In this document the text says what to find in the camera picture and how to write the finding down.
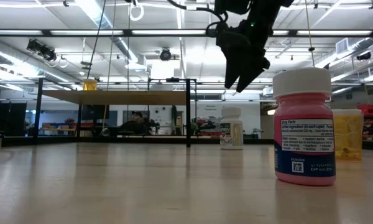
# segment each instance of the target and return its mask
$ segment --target cable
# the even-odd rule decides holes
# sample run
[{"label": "cable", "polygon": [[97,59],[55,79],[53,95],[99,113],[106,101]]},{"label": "cable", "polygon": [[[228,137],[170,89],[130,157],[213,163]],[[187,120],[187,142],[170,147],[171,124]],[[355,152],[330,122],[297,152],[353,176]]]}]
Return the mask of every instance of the cable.
[{"label": "cable", "polygon": [[101,30],[102,19],[104,17],[105,5],[106,5],[106,0],[104,0],[104,6],[102,7],[101,19],[99,20],[98,32],[97,32],[97,36],[95,38],[95,44],[94,44],[94,48],[93,48],[93,54],[91,55],[90,65],[89,65],[89,69],[88,69],[88,73],[87,73],[87,79],[90,77],[91,66],[93,65],[93,58],[94,58],[94,54],[95,54],[95,49],[97,48],[97,42],[98,42],[99,32]]},{"label": "cable", "polygon": [[[129,5],[129,14],[131,14],[131,2]],[[127,37],[127,65],[130,64],[130,36]],[[130,66],[127,66],[127,91],[130,90]],[[127,122],[129,121],[129,105],[127,104]]]},{"label": "cable", "polygon": [[305,0],[305,12],[306,12],[306,23],[308,26],[308,39],[310,40],[310,52],[312,57],[312,65],[315,67],[315,60],[313,58],[313,51],[314,48],[312,47],[312,39],[311,39],[311,28],[310,28],[310,17],[308,16],[308,3]]},{"label": "cable", "polygon": [[168,1],[168,3],[172,4],[173,6],[178,7],[180,9],[183,9],[183,10],[210,12],[210,13],[214,14],[221,22],[226,22],[226,20],[224,21],[224,19],[217,12],[214,12],[214,10],[212,10],[212,9],[208,9],[208,8],[205,8],[205,7],[187,7],[187,6],[182,6],[182,5],[176,3],[173,0],[167,0],[167,1]]},{"label": "cable", "polygon": [[[136,5],[135,6],[133,6],[131,9],[130,9],[130,19],[132,20],[132,21],[138,21],[138,20],[140,20],[140,19],[142,19],[142,17],[144,16],[144,7],[141,5],[141,4],[139,4],[138,3],[138,0],[135,0],[136,1]],[[135,9],[135,8],[139,8],[140,9],[140,13],[139,13],[139,16],[137,16],[137,17],[134,17],[133,15],[132,15],[132,9]]]},{"label": "cable", "polygon": [[[115,21],[116,21],[116,3],[117,3],[117,0],[114,1],[115,10],[113,12],[113,21],[112,21],[112,24],[113,24],[112,38],[113,38],[113,35],[114,35],[114,24],[115,24]],[[106,84],[106,90],[109,89],[109,78],[111,76],[111,65],[112,65],[112,52],[113,52],[113,42],[111,42],[111,53],[109,54],[108,82]]]}]

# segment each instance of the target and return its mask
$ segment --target ceiling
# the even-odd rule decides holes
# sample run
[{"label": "ceiling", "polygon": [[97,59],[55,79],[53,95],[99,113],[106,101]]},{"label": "ceiling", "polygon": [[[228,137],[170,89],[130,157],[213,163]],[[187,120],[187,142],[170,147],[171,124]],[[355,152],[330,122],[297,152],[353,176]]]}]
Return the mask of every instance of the ceiling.
[{"label": "ceiling", "polygon": [[[178,29],[177,10],[167,1],[143,1],[140,3],[151,4],[144,6],[144,15],[139,21],[131,21],[128,16],[128,6],[124,1],[116,1],[120,6],[114,7],[115,1],[106,1],[105,13],[116,29]],[[54,0],[0,0],[0,29],[97,29],[88,15],[76,5],[75,1],[68,1],[70,7],[61,6],[62,1]],[[185,4],[201,4],[203,7],[207,1],[185,1]],[[308,16],[312,29],[373,29],[373,9],[369,10],[371,1],[366,0],[318,0],[318,9],[309,8]],[[39,4],[53,7],[35,7]],[[295,0],[292,7],[297,9],[287,10],[282,8],[274,29],[307,29],[307,18],[304,0]],[[138,15],[138,9],[133,9],[133,15]],[[210,22],[216,21],[215,16],[207,12],[183,11],[181,16],[182,29],[204,29]],[[228,24],[237,26],[246,15],[230,14]],[[30,38],[28,37],[0,37],[0,42],[12,49],[30,55],[26,50]],[[313,57],[315,59],[326,55],[335,49],[335,43],[342,38],[312,38],[312,46],[315,47]],[[80,62],[90,61],[95,38],[85,40],[83,53],[83,38],[80,37],[38,37],[37,40],[49,47],[55,48],[58,55],[62,55],[68,61],[65,68],[56,66],[54,69],[76,80],[82,80],[80,75],[82,65]],[[160,63],[157,52],[163,48],[169,48],[174,55],[181,55],[181,44],[185,46],[185,77],[200,80],[223,81],[225,76],[226,60],[221,49],[215,45],[215,39],[209,37],[130,37],[123,41],[135,54],[145,55],[147,64]],[[147,79],[145,71],[127,70],[125,56],[107,37],[101,37],[97,41],[96,54],[93,59],[91,76],[94,77],[127,77],[133,82]],[[308,51],[310,40],[308,38],[275,38],[267,41],[266,57],[271,61],[271,67],[262,73],[259,78],[272,78],[282,70],[311,66],[312,56]],[[38,55],[32,55],[40,62],[44,62]],[[174,66],[180,68],[179,61]],[[260,89],[264,86],[252,86]]]}]

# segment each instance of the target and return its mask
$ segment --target yellow container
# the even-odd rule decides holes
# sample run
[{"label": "yellow container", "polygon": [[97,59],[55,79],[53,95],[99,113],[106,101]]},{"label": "yellow container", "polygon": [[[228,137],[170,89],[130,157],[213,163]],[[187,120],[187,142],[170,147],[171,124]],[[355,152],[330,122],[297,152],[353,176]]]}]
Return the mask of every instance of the yellow container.
[{"label": "yellow container", "polygon": [[83,90],[97,90],[97,80],[83,80]]},{"label": "yellow container", "polygon": [[362,159],[363,113],[361,110],[333,110],[336,159]]}]

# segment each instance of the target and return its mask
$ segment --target black pole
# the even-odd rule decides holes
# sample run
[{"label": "black pole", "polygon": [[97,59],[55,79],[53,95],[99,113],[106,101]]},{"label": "black pole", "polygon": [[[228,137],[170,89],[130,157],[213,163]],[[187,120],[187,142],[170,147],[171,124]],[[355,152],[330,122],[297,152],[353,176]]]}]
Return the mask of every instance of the black pole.
[{"label": "black pole", "polygon": [[40,110],[42,108],[42,95],[43,95],[43,78],[39,78],[39,87],[37,90],[37,101],[36,101],[36,114],[35,114],[35,128],[33,133],[33,139],[37,142],[39,136],[39,123],[40,123]]},{"label": "black pole", "polygon": [[186,147],[191,147],[191,80],[186,80]]},{"label": "black pole", "polygon": [[198,80],[195,79],[195,122],[198,124]]},{"label": "black pole", "polygon": [[80,138],[80,127],[81,127],[81,109],[83,105],[79,105],[79,111],[77,114],[77,127],[76,127],[76,137]]},{"label": "black pole", "polygon": [[[150,90],[150,78],[148,78],[148,91]],[[149,111],[149,105],[148,105],[148,122],[150,121],[150,111]]]}]

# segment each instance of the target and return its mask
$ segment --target light wooden tabletop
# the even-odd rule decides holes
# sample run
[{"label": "light wooden tabletop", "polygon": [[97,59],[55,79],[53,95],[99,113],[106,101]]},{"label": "light wooden tabletop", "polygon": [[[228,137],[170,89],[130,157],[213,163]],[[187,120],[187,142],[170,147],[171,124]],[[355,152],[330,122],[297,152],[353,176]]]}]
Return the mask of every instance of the light wooden tabletop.
[{"label": "light wooden tabletop", "polygon": [[73,143],[0,151],[0,224],[373,223],[373,151],[332,187],[281,182],[272,146]]}]

